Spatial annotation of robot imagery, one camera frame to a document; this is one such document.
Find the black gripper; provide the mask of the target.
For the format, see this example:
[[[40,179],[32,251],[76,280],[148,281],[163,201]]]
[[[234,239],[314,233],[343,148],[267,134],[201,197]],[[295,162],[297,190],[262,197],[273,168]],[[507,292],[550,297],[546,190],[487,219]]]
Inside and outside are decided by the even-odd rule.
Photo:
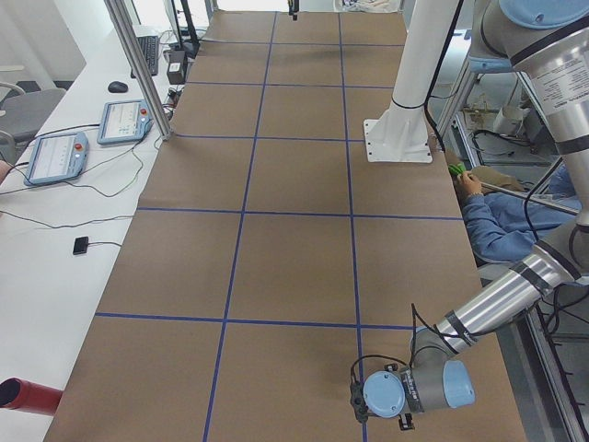
[[[358,380],[352,380],[350,384],[350,392],[350,404],[352,406],[355,419],[359,423],[366,423],[369,418],[369,409],[364,400],[363,384]]]

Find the person's blue sleeve forearm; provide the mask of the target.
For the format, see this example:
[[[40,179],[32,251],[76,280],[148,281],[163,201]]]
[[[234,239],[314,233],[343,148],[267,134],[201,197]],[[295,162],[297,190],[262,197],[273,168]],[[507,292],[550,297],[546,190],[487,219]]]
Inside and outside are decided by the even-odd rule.
[[[483,262],[518,262],[538,239],[573,220],[571,214],[483,186],[488,183],[522,192],[524,187],[512,176],[485,166],[468,172],[481,181],[482,195],[460,197],[461,211],[471,249]]]

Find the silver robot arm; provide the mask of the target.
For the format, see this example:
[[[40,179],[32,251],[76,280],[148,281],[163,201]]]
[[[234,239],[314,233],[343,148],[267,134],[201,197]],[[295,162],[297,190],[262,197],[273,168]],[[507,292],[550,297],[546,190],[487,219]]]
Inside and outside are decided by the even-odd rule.
[[[398,77],[387,110],[364,122],[371,162],[430,161],[428,100],[459,18],[457,1],[415,4]],[[366,380],[351,381],[355,417],[398,418],[459,408],[475,400],[457,356],[561,285],[588,276],[588,5],[584,1],[478,1],[468,56],[474,73],[516,72],[571,174],[581,209],[538,240],[531,251],[463,307],[434,325],[416,319],[410,360],[393,360]]]

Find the person's hand holding green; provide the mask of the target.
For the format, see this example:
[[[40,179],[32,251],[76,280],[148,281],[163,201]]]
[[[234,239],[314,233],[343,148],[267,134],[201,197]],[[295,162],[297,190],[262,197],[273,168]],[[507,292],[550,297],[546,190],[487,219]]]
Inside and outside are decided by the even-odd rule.
[[[482,195],[482,183],[478,177],[470,172],[463,172],[456,177],[456,190],[460,197]]]

